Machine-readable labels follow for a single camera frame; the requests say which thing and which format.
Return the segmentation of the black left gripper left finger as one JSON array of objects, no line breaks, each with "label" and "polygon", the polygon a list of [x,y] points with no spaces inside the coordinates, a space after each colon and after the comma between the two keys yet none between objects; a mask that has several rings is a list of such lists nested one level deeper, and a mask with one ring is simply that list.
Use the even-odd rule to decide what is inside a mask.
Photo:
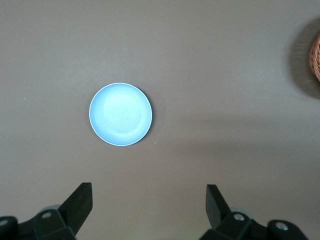
[{"label": "black left gripper left finger", "polygon": [[61,204],[48,206],[19,223],[15,216],[0,218],[2,240],[75,240],[93,208],[90,182],[81,183]]}]

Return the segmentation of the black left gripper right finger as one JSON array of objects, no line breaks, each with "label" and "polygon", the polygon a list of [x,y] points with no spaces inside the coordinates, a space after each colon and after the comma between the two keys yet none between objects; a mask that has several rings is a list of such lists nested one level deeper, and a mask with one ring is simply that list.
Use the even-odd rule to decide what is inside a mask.
[{"label": "black left gripper right finger", "polygon": [[295,224],[271,220],[263,226],[240,211],[232,211],[215,184],[206,186],[205,210],[211,228],[201,240],[307,240]]}]

